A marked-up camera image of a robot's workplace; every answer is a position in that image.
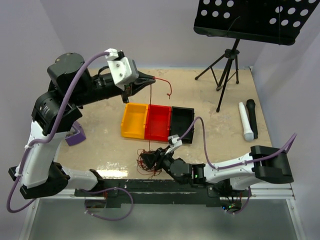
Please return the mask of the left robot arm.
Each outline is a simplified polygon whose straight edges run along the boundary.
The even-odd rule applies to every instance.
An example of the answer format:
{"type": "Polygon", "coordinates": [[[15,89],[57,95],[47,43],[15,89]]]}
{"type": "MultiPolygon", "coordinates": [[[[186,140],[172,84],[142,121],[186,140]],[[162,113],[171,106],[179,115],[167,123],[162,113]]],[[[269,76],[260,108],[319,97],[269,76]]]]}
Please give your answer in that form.
{"type": "Polygon", "coordinates": [[[85,105],[116,96],[128,103],[129,97],[155,82],[122,51],[108,49],[103,56],[107,74],[90,75],[91,62],[74,52],[62,54],[47,68],[50,84],[34,104],[22,160],[9,169],[24,199],[50,197],[65,189],[85,190],[92,196],[103,192],[105,181],[97,171],[73,170],[55,161],[61,142],[82,117],[85,105]]]}

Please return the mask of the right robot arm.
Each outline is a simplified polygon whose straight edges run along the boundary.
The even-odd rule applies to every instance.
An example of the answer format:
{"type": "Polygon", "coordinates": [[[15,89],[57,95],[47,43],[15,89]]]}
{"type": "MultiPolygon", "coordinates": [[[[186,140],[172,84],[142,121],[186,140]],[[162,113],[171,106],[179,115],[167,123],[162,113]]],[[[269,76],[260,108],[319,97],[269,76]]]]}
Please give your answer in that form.
{"type": "Polygon", "coordinates": [[[230,197],[260,182],[290,184],[294,178],[284,149],[256,145],[240,157],[218,162],[191,164],[173,153],[158,148],[140,154],[148,169],[164,170],[174,181],[193,187],[223,183],[223,192],[230,197]]]}

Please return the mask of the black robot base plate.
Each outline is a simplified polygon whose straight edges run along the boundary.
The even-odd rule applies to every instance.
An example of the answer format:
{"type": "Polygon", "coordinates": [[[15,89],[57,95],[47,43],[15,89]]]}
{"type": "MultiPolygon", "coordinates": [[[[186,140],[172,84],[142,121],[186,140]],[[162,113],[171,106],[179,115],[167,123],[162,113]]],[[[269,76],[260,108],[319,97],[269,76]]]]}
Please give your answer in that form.
{"type": "Polygon", "coordinates": [[[85,197],[93,205],[94,197],[106,196],[107,208],[120,208],[122,204],[146,205],[205,205],[221,207],[236,200],[250,197],[249,190],[233,190],[229,180],[220,183],[179,184],[169,179],[106,179],[104,187],[107,193],[89,193],[76,189],[76,197],[85,197]]]}

